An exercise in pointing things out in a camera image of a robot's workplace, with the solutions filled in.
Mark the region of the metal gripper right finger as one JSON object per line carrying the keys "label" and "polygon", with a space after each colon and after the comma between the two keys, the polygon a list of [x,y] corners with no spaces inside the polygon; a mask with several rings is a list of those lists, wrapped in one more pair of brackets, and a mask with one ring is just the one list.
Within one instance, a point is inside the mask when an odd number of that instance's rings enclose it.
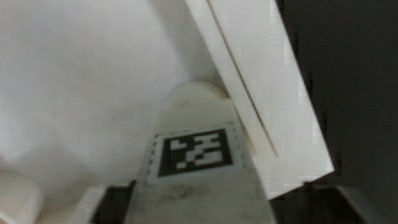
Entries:
{"label": "metal gripper right finger", "polygon": [[339,186],[337,191],[346,199],[350,207],[353,208],[355,214],[361,217],[362,223],[391,224],[361,191],[353,187],[346,186]]}

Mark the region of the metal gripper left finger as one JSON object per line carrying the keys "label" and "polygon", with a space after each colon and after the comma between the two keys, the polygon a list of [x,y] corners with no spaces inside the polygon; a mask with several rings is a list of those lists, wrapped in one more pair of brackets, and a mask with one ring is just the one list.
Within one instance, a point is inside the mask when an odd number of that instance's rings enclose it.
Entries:
{"label": "metal gripper left finger", "polygon": [[91,224],[107,190],[107,185],[98,185],[87,189],[71,213],[69,224]]}

